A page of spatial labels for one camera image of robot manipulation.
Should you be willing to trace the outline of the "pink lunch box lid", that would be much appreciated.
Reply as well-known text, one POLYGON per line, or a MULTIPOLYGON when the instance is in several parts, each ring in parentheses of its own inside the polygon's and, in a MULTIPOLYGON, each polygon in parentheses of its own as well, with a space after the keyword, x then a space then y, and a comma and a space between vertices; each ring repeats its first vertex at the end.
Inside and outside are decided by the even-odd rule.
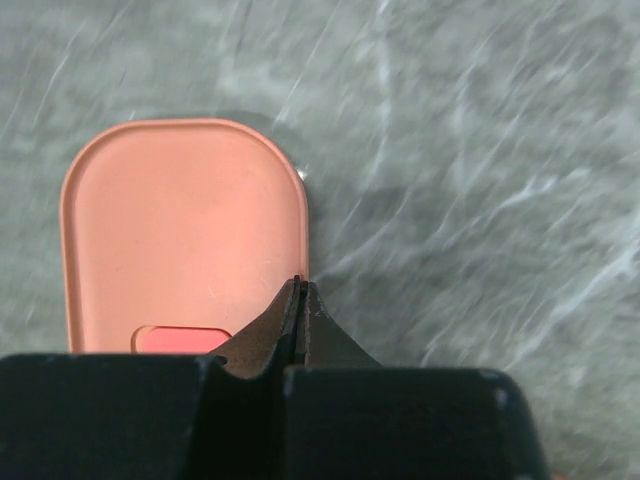
POLYGON ((231 120, 134 121, 92 139, 61 190, 69 346, 204 353, 309 275, 303 182, 231 120))

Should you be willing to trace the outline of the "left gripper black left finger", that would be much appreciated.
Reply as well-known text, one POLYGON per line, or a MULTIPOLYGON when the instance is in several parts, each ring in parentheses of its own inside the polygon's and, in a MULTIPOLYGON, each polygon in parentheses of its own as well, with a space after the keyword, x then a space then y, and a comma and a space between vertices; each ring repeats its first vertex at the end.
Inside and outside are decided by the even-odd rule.
POLYGON ((17 354, 1 361, 5 479, 274 479, 303 284, 197 355, 17 354))

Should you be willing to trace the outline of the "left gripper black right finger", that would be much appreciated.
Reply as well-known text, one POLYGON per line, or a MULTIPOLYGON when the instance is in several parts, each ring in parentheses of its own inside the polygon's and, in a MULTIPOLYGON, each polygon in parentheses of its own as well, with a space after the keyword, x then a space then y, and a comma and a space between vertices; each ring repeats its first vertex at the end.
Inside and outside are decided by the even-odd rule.
POLYGON ((284 374, 288 479, 546 479, 519 385, 488 368, 372 360, 309 285, 304 361, 284 374))

